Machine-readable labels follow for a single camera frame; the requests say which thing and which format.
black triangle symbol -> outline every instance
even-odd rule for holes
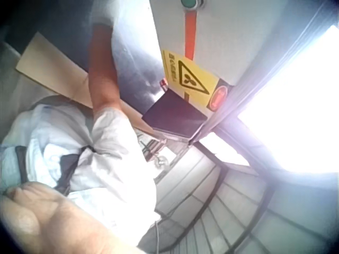
[[[197,77],[187,68],[187,66],[182,62],[178,61],[179,65],[179,82],[180,85],[183,87],[196,90],[198,92],[202,92],[204,94],[209,95],[210,93],[207,91],[207,89],[201,84],[201,82],[197,79]],[[185,68],[185,70],[189,73],[183,75],[182,68]]]

window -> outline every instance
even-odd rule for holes
[[[200,143],[223,162],[249,166],[247,160],[245,160],[243,156],[238,154],[233,147],[219,138],[214,132],[209,133],[206,137],[201,139]]]
[[[239,118],[294,172],[339,172],[339,29],[283,68]]]

green button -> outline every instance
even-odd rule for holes
[[[181,0],[182,5],[185,8],[194,8],[197,5],[197,1],[196,0]]]

yellow warning sign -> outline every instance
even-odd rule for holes
[[[167,50],[162,56],[169,87],[206,114],[219,78],[184,56]]]

white shirt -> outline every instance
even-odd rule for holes
[[[128,118],[105,108],[92,132],[71,105],[38,105],[21,113],[4,144],[26,146],[29,181],[51,187],[61,176],[60,158],[86,149],[70,181],[70,198],[130,245],[137,245],[154,223],[156,188]]]

